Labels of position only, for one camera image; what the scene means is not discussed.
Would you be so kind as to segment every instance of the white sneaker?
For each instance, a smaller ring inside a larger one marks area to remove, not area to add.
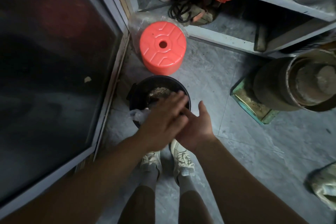
[[[140,164],[140,170],[143,172],[149,171],[150,165],[156,165],[159,175],[162,173],[162,165],[159,151],[151,151],[143,156]]]
[[[174,157],[174,179],[179,185],[177,176],[195,175],[195,165],[191,161],[189,152],[176,139],[171,142],[170,152]]]

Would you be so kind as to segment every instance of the black cable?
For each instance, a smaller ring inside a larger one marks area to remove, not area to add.
[[[191,6],[192,4],[189,1],[184,3],[183,5],[181,5],[181,3],[178,2],[174,3],[168,10],[168,15],[170,18],[177,20],[179,23],[189,22],[192,19],[190,11]],[[186,20],[183,20],[182,15],[186,13],[189,13],[188,17]]]

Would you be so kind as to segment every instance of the stool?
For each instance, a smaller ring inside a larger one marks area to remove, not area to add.
[[[150,24],[140,38],[140,51],[147,69],[156,75],[170,75],[182,64],[187,40],[178,26],[167,21]]]

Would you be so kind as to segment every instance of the leg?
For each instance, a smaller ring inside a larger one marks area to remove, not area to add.
[[[143,179],[125,205],[118,224],[155,223],[155,187],[162,172],[160,152],[150,152],[141,162]]]
[[[180,186],[179,224],[213,223],[208,209],[191,180],[195,167],[188,151],[176,140],[171,143],[170,150],[174,157],[174,178]]]

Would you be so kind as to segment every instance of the sock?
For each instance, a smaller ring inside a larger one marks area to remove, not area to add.
[[[187,191],[194,190],[195,186],[193,184],[193,181],[191,180],[190,175],[182,176],[181,173],[177,176],[177,180],[180,184],[180,197]]]
[[[159,171],[154,163],[149,164],[145,169],[140,186],[147,186],[155,192]]]

